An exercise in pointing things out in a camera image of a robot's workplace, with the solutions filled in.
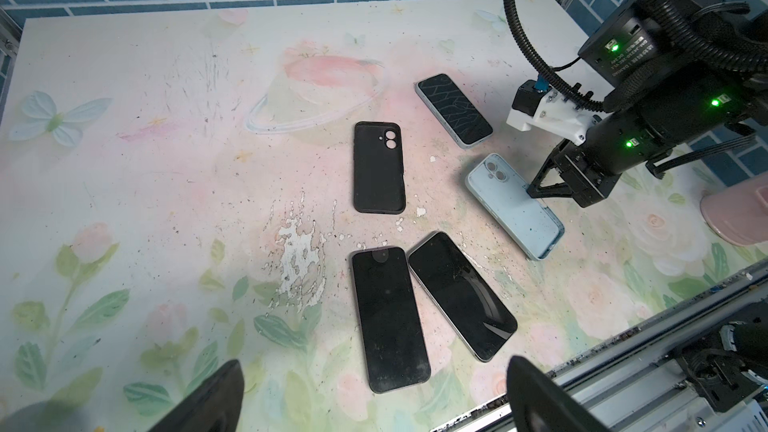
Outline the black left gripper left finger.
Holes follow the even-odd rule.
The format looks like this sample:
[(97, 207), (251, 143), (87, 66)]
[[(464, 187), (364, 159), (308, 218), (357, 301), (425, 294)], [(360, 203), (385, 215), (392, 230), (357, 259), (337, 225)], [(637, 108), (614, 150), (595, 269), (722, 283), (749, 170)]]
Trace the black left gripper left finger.
[(240, 361), (229, 360), (150, 431), (235, 431), (242, 410), (244, 385)]

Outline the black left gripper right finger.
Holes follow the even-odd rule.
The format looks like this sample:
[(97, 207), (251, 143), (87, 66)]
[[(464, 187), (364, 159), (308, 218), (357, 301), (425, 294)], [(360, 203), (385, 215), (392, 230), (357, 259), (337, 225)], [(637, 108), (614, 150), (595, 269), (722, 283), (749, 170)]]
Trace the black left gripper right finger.
[(506, 395), (518, 431), (609, 432), (547, 375), (522, 356), (507, 368)]

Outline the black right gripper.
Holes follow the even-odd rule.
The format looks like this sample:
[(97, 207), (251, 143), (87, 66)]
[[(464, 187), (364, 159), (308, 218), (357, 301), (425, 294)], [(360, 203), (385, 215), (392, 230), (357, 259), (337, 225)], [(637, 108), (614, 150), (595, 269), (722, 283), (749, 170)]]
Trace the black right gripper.
[[(750, 127), (742, 121), (749, 104), (750, 89), (736, 75), (686, 66), (591, 127), (582, 144), (563, 140), (527, 193), (535, 199), (569, 198), (586, 208), (606, 199), (621, 175), (639, 164), (661, 179), (671, 169), (746, 146)], [(675, 147), (721, 125), (739, 137), (671, 156)]]

